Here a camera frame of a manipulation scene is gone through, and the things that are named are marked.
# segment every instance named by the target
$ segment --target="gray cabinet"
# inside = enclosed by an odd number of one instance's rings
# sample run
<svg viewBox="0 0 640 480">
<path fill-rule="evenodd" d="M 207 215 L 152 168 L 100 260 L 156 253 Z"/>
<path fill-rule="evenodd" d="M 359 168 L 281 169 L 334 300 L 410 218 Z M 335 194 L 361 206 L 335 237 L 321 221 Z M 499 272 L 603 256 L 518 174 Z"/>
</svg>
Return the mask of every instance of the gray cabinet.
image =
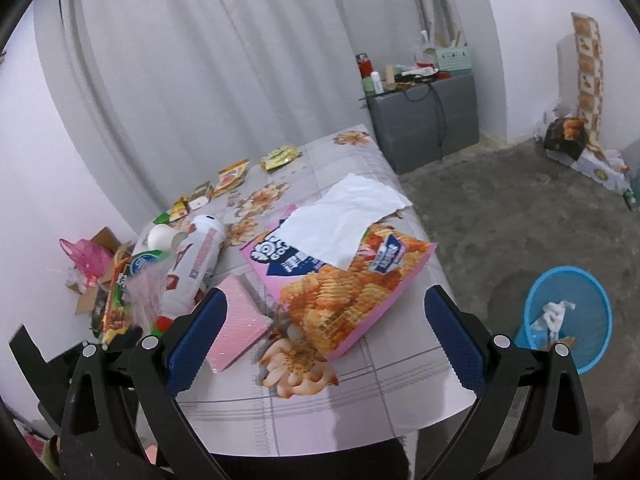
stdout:
<svg viewBox="0 0 640 480">
<path fill-rule="evenodd" d="M 471 73 L 404 92 L 367 95 L 378 145 L 397 174 L 479 141 L 478 104 Z"/>
</svg>

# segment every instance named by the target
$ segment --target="floral tablecloth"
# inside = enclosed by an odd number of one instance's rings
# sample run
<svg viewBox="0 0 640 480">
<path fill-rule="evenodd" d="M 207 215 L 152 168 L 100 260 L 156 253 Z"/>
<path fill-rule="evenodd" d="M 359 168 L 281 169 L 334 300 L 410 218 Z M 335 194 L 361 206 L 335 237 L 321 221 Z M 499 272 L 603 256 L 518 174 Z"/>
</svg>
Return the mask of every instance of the floral tablecloth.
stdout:
<svg viewBox="0 0 640 480">
<path fill-rule="evenodd" d="M 402 192 L 364 126 L 315 140 L 300 151 L 302 156 L 274 173 L 252 167 L 242 186 L 213 199 L 182 222 L 186 226 L 195 214 L 210 214 L 228 225 L 229 247 L 221 254 L 211 285 L 230 274 L 238 276 L 258 308 L 273 319 L 278 317 L 283 332 L 287 321 L 281 313 L 276 316 L 275 301 L 239 248 L 279 220 L 289 205 L 318 200 L 348 173 Z M 412 208 L 385 223 L 428 240 Z M 210 452 L 236 456 L 349 449 L 439 422 L 469 407 L 475 395 L 460 385 L 425 319 L 424 292 L 436 283 L 449 290 L 437 256 L 432 256 L 367 335 L 333 363 L 338 380 L 325 381 L 319 393 L 282 398 L 275 388 L 262 385 L 268 372 L 259 361 L 273 344 L 268 333 L 223 372 L 214 374 L 205 362 L 191 389 L 177 401 Z M 142 435 L 148 430 L 143 419 L 139 430 Z"/>
</svg>

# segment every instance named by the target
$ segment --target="silver screw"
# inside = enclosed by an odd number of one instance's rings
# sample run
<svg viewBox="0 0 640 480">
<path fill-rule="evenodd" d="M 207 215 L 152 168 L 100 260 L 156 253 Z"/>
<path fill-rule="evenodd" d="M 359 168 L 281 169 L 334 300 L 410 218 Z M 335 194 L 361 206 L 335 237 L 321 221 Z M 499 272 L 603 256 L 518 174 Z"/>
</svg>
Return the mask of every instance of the silver screw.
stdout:
<svg viewBox="0 0 640 480">
<path fill-rule="evenodd" d="M 142 348 L 145 350 L 151 350 L 158 346 L 158 338 L 154 335 L 149 336 L 142 341 Z"/>
<path fill-rule="evenodd" d="M 95 345 L 87 345 L 82 349 L 84 357 L 91 357 L 93 354 L 95 354 Z"/>
<path fill-rule="evenodd" d="M 562 357 L 567 357 L 569 355 L 569 349 L 567 345 L 563 345 L 562 343 L 558 343 L 556 345 L 556 353 L 561 355 Z"/>
<path fill-rule="evenodd" d="M 509 346 L 511 346 L 511 341 L 509 341 L 507 336 L 498 334 L 494 337 L 494 344 L 498 348 L 509 348 Z"/>
</svg>

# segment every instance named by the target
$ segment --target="blue gripper pad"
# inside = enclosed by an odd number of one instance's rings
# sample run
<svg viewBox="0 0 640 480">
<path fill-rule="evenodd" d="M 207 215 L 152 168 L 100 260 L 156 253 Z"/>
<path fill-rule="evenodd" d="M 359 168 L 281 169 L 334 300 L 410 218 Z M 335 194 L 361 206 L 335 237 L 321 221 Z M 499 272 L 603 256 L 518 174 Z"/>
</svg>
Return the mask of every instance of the blue gripper pad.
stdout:
<svg viewBox="0 0 640 480">
<path fill-rule="evenodd" d="M 191 321 L 190 327 L 167 359 L 165 385 L 172 397 L 191 388 L 225 321 L 226 296 L 222 291 L 217 291 Z"/>
<path fill-rule="evenodd" d="M 482 396 L 486 389 L 484 355 L 436 286 L 424 295 L 424 314 L 460 383 Z"/>
</svg>

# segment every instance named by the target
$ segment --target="toilet paper roll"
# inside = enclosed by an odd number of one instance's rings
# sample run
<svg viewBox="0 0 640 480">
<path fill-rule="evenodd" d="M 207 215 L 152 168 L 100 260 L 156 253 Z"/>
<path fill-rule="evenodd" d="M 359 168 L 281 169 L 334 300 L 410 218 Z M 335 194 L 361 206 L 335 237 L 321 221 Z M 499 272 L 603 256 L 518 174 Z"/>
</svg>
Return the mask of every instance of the toilet paper roll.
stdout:
<svg viewBox="0 0 640 480">
<path fill-rule="evenodd" d="M 149 251 L 175 252 L 180 242 L 187 237 L 187 233 L 173 227 L 160 224 L 152 227 L 146 238 Z"/>
</svg>

